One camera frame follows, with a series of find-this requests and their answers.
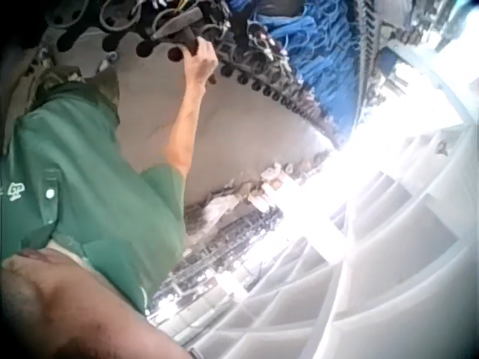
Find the sleeve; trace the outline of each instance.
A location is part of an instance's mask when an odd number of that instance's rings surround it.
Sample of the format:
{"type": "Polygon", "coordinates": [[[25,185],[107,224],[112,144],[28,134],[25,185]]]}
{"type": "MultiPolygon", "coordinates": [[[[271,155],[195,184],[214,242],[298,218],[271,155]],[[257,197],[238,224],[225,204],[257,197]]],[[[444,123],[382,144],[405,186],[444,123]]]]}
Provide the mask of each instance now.
{"type": "Polygon", "coordinates": [[[160,164],[141,173],[144,181],[165,201],[178,220],[183,220],[185,178],[169,164],[160,164]]]}

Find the forearm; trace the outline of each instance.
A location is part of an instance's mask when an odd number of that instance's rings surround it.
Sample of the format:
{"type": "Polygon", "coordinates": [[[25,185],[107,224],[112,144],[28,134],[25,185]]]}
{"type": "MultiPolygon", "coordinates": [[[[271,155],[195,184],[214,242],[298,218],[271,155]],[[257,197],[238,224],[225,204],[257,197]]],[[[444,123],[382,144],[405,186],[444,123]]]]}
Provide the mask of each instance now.
{"type": "Polygon", "coordinates": [[[192,165],[196,128],[204,92],[205,87],[202,85],[186,86],[180,111],[171,128],[165,148],[166,160],[184,177],[187,176],[192,165]]]}

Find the green polo shirt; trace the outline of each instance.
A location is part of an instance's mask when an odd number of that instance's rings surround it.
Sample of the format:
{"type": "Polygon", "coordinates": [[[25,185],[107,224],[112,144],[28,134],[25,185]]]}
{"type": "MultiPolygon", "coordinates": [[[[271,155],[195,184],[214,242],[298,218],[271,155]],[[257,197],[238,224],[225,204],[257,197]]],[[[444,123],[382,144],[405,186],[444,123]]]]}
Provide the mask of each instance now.
{"type": "Polygon", "coordinates": [[[1,160],[1,258],[51,240],[88,261],[143,313],[184,246],[184,178],[138,174],[115,139],[115,107],[67,83],[19,118],[1,160]]]}

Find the shirt logo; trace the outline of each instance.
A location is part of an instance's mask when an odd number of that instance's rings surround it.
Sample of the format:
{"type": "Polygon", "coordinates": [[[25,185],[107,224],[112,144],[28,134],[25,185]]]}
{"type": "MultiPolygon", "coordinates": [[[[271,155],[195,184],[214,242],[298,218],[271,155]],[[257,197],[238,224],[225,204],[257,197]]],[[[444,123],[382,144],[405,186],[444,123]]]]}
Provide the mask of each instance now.
{"type": "Polygon", "coordinates": [[[23,183],[12,182],[8,187],[7,196],[10,196],[10,202],[14,202],[22,197],[21,193],[25,191],[25,185],[23,183]]]}

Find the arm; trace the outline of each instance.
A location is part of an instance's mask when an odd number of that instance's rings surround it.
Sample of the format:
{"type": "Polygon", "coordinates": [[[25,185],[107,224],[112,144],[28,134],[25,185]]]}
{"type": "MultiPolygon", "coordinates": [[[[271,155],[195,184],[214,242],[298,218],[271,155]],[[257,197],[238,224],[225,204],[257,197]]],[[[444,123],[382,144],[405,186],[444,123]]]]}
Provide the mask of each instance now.
{"type": "Polygon", "coordinates": [[[218,66],[218,58],[213,45],[201,37],[198,37],[197,54],[191,56],[187,49],[183,49],[183,57],[186,90],[164,153],[169,165],[186,178],[192,165],[201,101],[207,80],[218,66]]]}

